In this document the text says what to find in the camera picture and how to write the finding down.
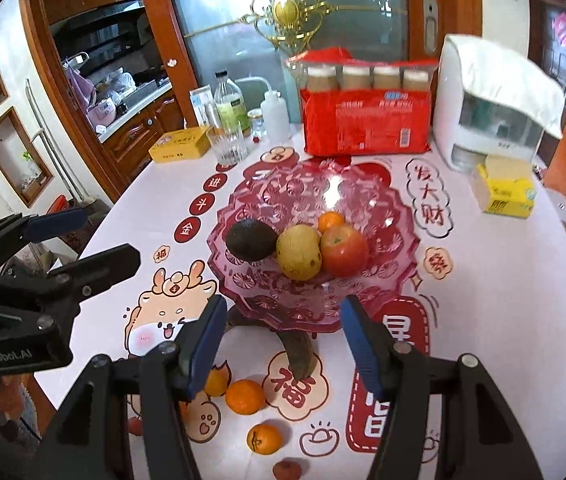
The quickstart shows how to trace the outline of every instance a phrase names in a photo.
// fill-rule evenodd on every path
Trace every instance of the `black cable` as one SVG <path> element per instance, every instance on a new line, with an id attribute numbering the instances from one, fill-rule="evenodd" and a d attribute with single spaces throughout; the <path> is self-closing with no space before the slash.
<path id="1" fill-rule="evenodd" d="M 25 419 L 24 419 L 23 417 L 20 417 L 19 420 L 20 420 L 20 421 L 23 423 L 23 425 L 28 429 L 29 433 L 31 433 L 31 434 L 34 436 L 34 438 L 35 438 L 37 441 L 40 442 L 40 441 L 41 441 L 41 438 L 38 436 L 38 434 L 37 434 L 34 430 L 32 430 L 32 428 L 30 427 L 30 425 L 25 422 Z"/>

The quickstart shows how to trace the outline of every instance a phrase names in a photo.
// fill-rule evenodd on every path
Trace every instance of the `person's hand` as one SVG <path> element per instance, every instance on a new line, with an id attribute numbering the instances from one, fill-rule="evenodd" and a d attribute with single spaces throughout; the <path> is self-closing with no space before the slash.
<path id="1" fill-rule="evenodd" d="M 0 378 L 0 413 L 8 420 L 15 420 L 23 414 L 25 405 L 20 395 L 21 375 Z"/>

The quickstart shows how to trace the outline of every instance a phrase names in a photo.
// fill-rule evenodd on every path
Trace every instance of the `frosted glass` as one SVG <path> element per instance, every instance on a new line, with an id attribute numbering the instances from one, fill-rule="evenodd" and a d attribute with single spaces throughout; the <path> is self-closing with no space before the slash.
<path id="1" fill-rule="evenodd" d="M 324 0 L 335 5 L 375 6 L 378 11 L 343 10 L 326 16 L 311 46 L 343 46 L 361 59 L 399 60 L 407 57 L 407 0 Z M 252 0 L 173 0 L 181 33 L 236 20 L 250 12 Z M 276 51 L 253 25 L 233 24 L 187 38 L 189 57 L 201 85 L 216 86 L 214 72 L 227 68 L 231 79 L 259 75 L 269 80 L 288 103 L 290 120 L 300 122 L 298 93 L 283 66 L 286 55 Z"/>

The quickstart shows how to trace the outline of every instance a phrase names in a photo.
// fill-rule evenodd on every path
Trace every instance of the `avocado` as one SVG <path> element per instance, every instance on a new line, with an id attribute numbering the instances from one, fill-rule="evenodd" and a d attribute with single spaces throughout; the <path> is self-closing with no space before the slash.
<path id="1" fill-rule="evenodd" d="M 244 262 L 258 262 L 276 250 L 278 234 L 269 225 L 246 218 L 230 227 L 225 245 L 234 256 Z"/>

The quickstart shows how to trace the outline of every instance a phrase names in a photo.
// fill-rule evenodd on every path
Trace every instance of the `plastic bottle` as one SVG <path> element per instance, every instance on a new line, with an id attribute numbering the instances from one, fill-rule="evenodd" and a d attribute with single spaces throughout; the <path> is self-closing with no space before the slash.
<path id="1" fill-rule="evenodd" d="M 227 77 L 227 70 L 216 72 L 218 86 L 214 92 L 214 101 L 226 130 L 235 130 L 239 124 L 242 131 L 250 127 L 247 109 L 240 88 Z"/>
<path id="2" fill-rule="evenodd" d="M 291 131 L 285 99 L 279 97 L 276 90 L 265 92 L 265 100 L 260 104 L 260 109 L 263 112 L 268 139 L 274 144 L 289 139 Z"/>

